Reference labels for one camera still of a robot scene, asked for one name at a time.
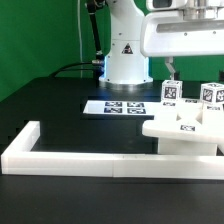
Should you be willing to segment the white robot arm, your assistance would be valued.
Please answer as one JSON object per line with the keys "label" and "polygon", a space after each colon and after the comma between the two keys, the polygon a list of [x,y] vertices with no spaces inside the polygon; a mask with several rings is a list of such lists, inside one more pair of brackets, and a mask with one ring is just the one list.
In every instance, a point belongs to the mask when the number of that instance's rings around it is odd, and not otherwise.
{"label": "white robot arm", "polygon": [[134,0],[105,0],[111,16],[111,47],[100,81],[142,85],[151,57],[224,54],[224,0],[146,0],[144,14]]}

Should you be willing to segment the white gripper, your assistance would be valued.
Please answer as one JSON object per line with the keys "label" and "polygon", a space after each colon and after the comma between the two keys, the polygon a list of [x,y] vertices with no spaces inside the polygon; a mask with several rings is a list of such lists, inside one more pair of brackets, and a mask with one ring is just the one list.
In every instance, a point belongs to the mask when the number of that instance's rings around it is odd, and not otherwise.
{"label": "white gripper", "polygon": [[141,52],[166,57],[174,80],[175,56],[224,54],[224,0],[146,0]]}

